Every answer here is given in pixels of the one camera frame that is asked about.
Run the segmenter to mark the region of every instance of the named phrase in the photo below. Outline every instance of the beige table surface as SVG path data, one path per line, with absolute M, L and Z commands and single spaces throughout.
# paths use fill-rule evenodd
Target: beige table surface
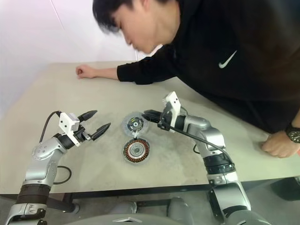
M 123 63 L 91 65 L 105 68 Z M 120 128 L 124 117 L 134 111 L 161 111 L 162 98 L 173 90 L 189 114 L 210 120 L 223 133 L 241 181 L 300 175 L 298 155 L 278 159 L 262 152 L 259 142 L 267 138 L 266 133 L 226 113 L 177 78 L 146 86 L 107 79 L 78 80 L 75 67 L 50 65 L 0 120 L 0 194 L 19 192 L 45 119 L 55 110 L 76 115 L 98 110 L 85 123 L 90 133 L 108 122 L 112 125 L 97 141 L 74 147 L 64 155 L 59 164 L 70 167 L 73 176 L 65 184 L 53 186 L 52 193 L 207 184 L 203 161 L 192 151 L 194 142 L 155 124 L 143 136 L 150 142 L 149 160 L 131 165 L 122 157 L 122 147 L 130 139 Z M 54 117 L 45 138 L 58 131 L 58 118 Z M 66 175 L 59 170 L 57 178 L 63 180 Z

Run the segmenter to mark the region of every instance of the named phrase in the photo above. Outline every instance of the black hair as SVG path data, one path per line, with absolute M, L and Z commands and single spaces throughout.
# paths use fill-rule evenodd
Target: black hair
M 129 8 L 133 7 L 133 0 L 94 0 L 93 1 L 93 14 L 102 31 L 116 33 L 119 31 L 117 24 L 112 17 L 112 14 L 118 8 L 125 4 Z M 166 3 L 169 0 L 156 0 L 160 3 Z

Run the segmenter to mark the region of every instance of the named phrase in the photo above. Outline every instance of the man's right hand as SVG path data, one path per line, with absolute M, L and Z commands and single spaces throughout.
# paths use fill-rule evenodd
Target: man's right hand
M 78 78 L 95 78 L 102 77 L 118 80 L 117 68 L 95 69 L 88 65 L 80 65 L 76 67 Z

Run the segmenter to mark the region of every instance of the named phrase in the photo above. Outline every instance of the metal disc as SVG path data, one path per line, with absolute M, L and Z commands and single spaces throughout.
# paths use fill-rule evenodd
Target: metal disc
M 136 137 L 146 133 L 149 123 L 140 112 L 133 112 L 122 121 L 122 128 L 129 137 Z
M 149 156 L 150 145 L 142 139 L 131 139 L 123 148 L 123 157 L 130 163 L 138 164 Z

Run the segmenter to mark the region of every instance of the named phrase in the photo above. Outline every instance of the robotic arm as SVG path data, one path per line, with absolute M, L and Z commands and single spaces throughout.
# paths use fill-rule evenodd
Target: robotic arm
M 212 186 L 209 199 L 215 218 L 230 225 L 269 225 L 251 211 L 235 165 L 225 150 L 221 132 L 204 118 L 180 115 L 181 105 L 175 92 L 167 95 L 163 102 L 163 112 L 147 110 L 143 117 L 163 130 L 176 131 L 195 140 Z
M 110 123 L 100 127 L 90 135 L 81 122 L 90 119 L 97 111 L 89 111 L 76 117 L 72 113 L 54 112 L 60 117 L 59 127 L 64 132 L 42 141 L 32 151 L 31 164 L 26 172 L 25 181 L 15 205 L 11 207 L 6 225 L 46 225 L 45 217 L 49 192 L 54 183 L 60 158 L 73 146 L 84 141 L 96 140 L 109 128 Z

